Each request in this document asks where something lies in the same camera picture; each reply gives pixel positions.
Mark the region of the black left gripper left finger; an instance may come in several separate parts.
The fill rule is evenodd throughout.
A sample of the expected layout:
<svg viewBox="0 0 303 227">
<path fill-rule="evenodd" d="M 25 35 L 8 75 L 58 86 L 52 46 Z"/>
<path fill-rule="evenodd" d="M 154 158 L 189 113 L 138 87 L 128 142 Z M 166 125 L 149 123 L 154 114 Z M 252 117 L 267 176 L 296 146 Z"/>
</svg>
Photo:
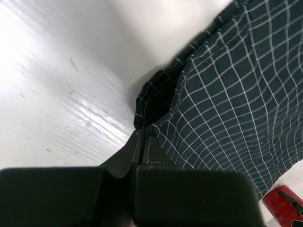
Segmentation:
<svg viewBox="0 0 303 227">
<path fill-rule="evenodd" d="M 142 132 L 99 166 L 6 168 L 0 172 L 3 227 L 132 227 L 131 171 Z"/>
</svg>

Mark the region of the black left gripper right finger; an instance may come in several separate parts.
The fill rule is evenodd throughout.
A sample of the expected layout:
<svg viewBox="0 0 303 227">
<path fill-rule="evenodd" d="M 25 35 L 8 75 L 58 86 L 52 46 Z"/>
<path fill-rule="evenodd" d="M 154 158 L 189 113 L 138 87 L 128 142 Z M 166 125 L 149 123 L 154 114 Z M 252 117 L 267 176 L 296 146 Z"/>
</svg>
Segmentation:
<svg viewBox="0 0 303 227">
<path fill-rule="evenodd" d="M 136 169 L 133 219 L 138 227 L 259 227 L 254 187 L 237 172 L 181 169 L 146 139 Z"/>
</svg>

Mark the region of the dark checked cloth napkin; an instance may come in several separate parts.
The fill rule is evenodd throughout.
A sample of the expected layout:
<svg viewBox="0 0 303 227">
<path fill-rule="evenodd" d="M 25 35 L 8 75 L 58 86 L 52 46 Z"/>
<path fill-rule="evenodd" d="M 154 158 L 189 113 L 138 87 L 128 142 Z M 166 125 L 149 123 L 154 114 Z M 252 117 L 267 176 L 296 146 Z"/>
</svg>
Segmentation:
<svg viewBox="0 0 303 227">
<path fill-rule="evenodd" d="M 303 3 L 235 0 L 136 99 L 181 168 L 245 174 L 261 199 L 303 158 Z"/>
</svg>

